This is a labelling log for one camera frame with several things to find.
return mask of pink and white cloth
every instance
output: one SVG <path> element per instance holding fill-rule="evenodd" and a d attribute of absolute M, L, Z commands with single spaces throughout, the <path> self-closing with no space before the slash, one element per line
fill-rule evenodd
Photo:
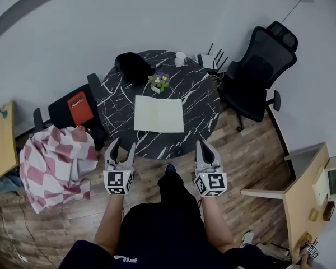
<path fill-rule="evenodd" d="M 90 199 L 90 181 L 84 176 L 97 162 L 94 140 L 84 131 L 51 126 L 34 134 L 20 152 L 20 178 L 36 213 Z"/>

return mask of hand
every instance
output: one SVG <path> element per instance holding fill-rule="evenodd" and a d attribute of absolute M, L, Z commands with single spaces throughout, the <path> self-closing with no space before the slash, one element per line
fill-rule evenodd
<path fill-rule="evenodd" d="M 314 261 L 311 258 L 309 258 L 309 253 L 307 249 L 305 248 L 301 250 L 300 255 L 302 256 L 300 269 L 311 269 Z"/>

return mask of round table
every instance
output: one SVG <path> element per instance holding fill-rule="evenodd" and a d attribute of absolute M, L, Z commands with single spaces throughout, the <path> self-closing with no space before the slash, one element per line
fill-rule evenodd
<path fill-rule="evenodd" d="M 130 150 L 135 142 L 136 155 L 148 159 L 171 159 L 193 151 L 196 141 L 207 139 L 218 121 L 220 102 L 213 80 L 202 66 L 189 58 L 182 67 L 176 67 L 174 52 L 152 50 L 138 55 L 151 65 L 162 66 L 157 72 L 170 76 L 170 87 L 157 94 L 149 84 L 132 86 L 113 68 L 101 85 L 106 91 L 106 96 L 98 101 L 102 125 L 112 138 L 121 138 L 123 149 Z M 184 133 L 135 131 L 136 95 L 181 99 Z"/>

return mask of potted plant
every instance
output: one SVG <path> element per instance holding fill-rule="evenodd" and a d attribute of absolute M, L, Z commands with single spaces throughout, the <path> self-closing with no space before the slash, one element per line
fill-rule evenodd
<path fill-rule="evenodd" d="M 152 91 L 161 93 L 169 87 L 169 75 L 158 72 L 153 76 L 148 76 L 148 83 L 151 84 Z"/>

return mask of orange label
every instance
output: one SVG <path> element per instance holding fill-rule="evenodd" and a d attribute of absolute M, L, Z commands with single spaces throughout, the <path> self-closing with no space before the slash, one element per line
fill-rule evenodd
<path fill-rule="evenodd" d="M 80 126 L 94 117 L 84 92 L 79 92 L 70 98 L 67 104 L 76 126 Z"/>

